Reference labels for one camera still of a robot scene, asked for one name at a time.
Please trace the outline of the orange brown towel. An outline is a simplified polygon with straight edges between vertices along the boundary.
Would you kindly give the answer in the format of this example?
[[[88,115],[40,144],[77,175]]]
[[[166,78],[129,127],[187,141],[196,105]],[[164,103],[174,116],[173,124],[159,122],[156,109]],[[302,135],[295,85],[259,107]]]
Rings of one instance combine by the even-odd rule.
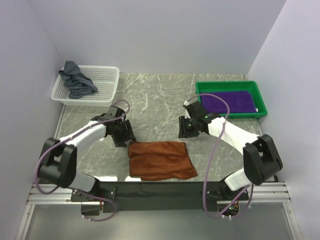
[[[184,142],[132,141],[128,157],[129,176],[142,181],[188,180],[198,176]]]

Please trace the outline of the purple towel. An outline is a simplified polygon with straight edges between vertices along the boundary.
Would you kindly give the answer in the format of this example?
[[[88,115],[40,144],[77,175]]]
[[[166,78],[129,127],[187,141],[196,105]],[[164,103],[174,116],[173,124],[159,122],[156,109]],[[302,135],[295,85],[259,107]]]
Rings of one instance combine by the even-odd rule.
[[[229,106],[230,114],[244,114],[256,113],[256,107],[252,95],[248,91],[223,91],[223,92],[210,92],[223,99]],[[227,107],[225,104],[209,95],[202,95],[200,97],[201,103],[208,113],[215,112],[219,114],[226,114]]]

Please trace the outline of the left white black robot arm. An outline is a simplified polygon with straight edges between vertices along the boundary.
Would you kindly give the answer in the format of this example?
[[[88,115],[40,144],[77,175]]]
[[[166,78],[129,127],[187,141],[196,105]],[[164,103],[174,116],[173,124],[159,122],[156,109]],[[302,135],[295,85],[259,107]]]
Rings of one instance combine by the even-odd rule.
[[[82,149],[108,136],[117,148],[126,147],[128,141],[135,141],[127,114],[128,111],[112,105],[106,113],[93,117],[74,133],[59,139],[48,138],[35,167],[35,184],[45,180],[57,188],[74,189],[82,192],[89,201],[101,197],[100,181],[78,171],[78,156]]]

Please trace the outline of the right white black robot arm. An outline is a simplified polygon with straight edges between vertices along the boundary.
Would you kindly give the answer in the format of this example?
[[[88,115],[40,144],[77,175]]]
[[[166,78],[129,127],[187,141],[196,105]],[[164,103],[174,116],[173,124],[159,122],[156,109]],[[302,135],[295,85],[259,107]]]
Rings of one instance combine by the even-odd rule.
[[[178,137],[194,138],[200,132],[220,138],[243,156],[243,167],[219,183],[221,196],[231,200],[238,190],[251,184],[259,186],[283,169],[271,136],[259,136],[230,123],[218,113],[208,113],[199,101],[184,102],[185,115],[179,117]]]

